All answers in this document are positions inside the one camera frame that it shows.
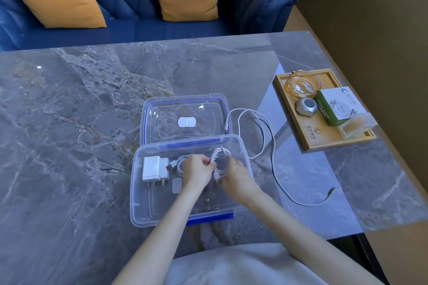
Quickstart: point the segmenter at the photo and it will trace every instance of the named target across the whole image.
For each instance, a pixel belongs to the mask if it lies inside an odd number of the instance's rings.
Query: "clear glass bowl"
[[[321,89],[321,81],[312,72],[297,70],[288,75],[284,87],[294,99],[313,98]]]

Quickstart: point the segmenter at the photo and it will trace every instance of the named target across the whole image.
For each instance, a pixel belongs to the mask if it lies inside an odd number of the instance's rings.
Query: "wooden tray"
[[[341,87],[335,74],[331,69],[312,70],[321,81],[322,89]],[[274,79],[275,87],[280,91],[288,112],[292,117],[300,141],[305,150],[324,149],[365,142],[376,138],[372,130],[366,131],[363,135],[352,139],[345,139],[337,126],[328,126],[323,115],[318,110],[312,117],[303,116],[296,112],[296,100],[288,95],[284,88],[289,73],[276,75]]]

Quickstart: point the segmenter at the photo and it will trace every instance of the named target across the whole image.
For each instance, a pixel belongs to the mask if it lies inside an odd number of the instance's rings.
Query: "marble table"
[[[272,80],[332,68],[308,32],[213,37],[0,53],[0,271],[4,284],[109,284],[152,228],[129,218],[133,154],[144,101],[222,93],[262,112],[275,133],[252,161],[260,186],[326,239],[428,218],[421,196],[381,137],[305,153]],[[248,116],[250,155],[260,131]],[[176,257],[274,242],[250,212],[186,228]]]

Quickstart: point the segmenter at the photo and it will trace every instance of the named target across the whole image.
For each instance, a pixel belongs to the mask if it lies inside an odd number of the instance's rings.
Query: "white adhesive patch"
[[[180,117],[179,127],[181,128],[193,128],[196,125],[196,118],[194,117]]]
[[[178,194],[179,192],[181,192],[181,178],[174,178],[173,179],[173,194]]]

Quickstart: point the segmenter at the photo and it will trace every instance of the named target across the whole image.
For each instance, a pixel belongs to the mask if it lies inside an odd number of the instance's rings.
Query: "white charger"
[[[169,178],[168,158],[161,158],[158,155],[154,157],[144,157],[142,164],[142,181],[160,181]]]

